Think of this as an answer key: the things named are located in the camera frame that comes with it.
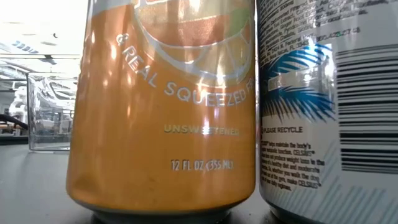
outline barcode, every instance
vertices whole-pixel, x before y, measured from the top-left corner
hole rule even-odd
[[[341,166],[398,174],[398,44],[336,54]]]

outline table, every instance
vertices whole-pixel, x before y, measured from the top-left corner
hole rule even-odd
[[[102,224],[66,193],[67,152],[0,146],[1,224]],[[280,224],[258,189],[220,224]]]

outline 12 fl oz text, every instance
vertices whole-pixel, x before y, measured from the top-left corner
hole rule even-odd
[[[232,160],[210,159],[191,161],[188,159],[172,159],[172,171],[213,171],[213,170],[232,170],[234,162]]]

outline celsius can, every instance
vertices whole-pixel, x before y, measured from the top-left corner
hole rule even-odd
[[[258,0],[262,197],[304,223],[398,223],[398,1]]]
[[[89,2],[68,194],[106,223],[222,219],[255,186],[254,1]]]

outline soda can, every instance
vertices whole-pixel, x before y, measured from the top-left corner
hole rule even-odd
[[[296,222],[398,223],[397,1],[257,12],[262,197]]]
[[[69,196],[107,223],[222,219],[255,186],[254,64],[254,1],[90,0]]]

